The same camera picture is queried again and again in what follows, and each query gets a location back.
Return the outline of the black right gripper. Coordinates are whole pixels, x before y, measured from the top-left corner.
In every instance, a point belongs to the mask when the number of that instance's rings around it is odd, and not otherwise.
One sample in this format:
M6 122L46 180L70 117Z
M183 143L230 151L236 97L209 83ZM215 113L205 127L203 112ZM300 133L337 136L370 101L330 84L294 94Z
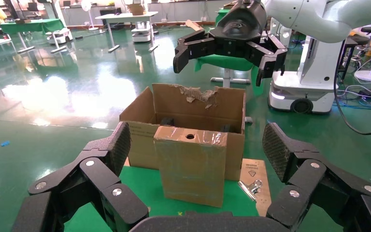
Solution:
M258 67L256 86L274 72L285 72L288 49L274 35L260 42L267 14L259 0L239 0L209 34L201 29L177 40L173 71L180 73L189 60L209 55L245 58Z

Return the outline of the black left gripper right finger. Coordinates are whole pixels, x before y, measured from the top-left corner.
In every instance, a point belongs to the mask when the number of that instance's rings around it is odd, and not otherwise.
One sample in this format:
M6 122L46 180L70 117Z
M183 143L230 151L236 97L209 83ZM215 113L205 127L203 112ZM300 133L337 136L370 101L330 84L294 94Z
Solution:
M345 232L371 232L371 183L329 162L311 143L288 137L276 123L265 126L262 147L285 184L267 217L295 232L312 205Z

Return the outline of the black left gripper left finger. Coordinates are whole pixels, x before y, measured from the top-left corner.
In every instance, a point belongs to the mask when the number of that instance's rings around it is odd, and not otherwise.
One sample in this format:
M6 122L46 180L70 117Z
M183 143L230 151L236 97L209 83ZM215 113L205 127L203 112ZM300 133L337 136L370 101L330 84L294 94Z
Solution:
M130 145L127 122L120 122L110 136L87 143L75 160L29 187L12 231L62 232L88 203L112 231L130 231L149 216L148 207L120 179Z

